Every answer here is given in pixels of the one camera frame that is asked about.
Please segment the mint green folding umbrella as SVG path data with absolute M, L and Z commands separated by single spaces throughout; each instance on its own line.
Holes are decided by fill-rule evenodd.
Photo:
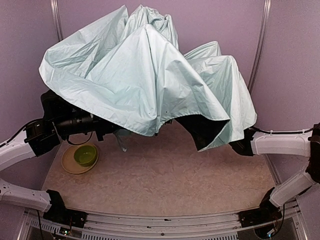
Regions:
M 46 50 L 43 82 L 67 102 L 151 137 L 170 120 L 198 151 L 242 140 L 257 121 L 235 58 L 217 41 L 182 54 L 172 17 L 126 6 Z

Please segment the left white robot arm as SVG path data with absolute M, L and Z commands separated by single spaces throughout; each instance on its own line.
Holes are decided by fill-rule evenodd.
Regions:
M 42 156 L 61 141 L 69 141 L 71 135 L 94 133 L 98 141 L 103 141 L 104 135 L 114 134 L 121 129 L 119 125 L 68 103 L 52 90 L 43 93 L 40 100 L 44 110 L 43 117 L 26 123 L 11 138 L 1 143 L 1 170 Z M 55 205 L 65 207 L 56 191 L 32 190 L 4 180 L 0 181 L 0 200 L 43 213 Z

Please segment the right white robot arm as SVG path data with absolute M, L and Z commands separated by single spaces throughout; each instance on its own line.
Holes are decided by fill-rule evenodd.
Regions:
M 230 142 L 241 156 L 290 155 L 308 158 L 305 169 L 269 190 L 260 203 L 261 208 L 279 208 L 288 200 L 320 183 L 320 125 L 297 131 L 265 131 L 250 127 L 244 138 Z

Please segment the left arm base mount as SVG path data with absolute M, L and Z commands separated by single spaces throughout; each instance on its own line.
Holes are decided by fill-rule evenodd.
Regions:
M 70 227 L 84 228 L 88 214 L 84 211 L 66 208 L 65 203 L 58 191 L 48 189 L 50 208 L 43 213 L 43 218 L 55 223 Z

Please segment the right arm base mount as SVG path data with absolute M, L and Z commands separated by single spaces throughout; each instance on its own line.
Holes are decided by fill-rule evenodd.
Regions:
M 238 213 L 238 218 L 242 228 L 251 227 L 279 220 L 283 217 L 280 207 L 271 203 L 271 193 L 275 187 L 271 188 L 264 195 L 257 208 L 243 210 Z

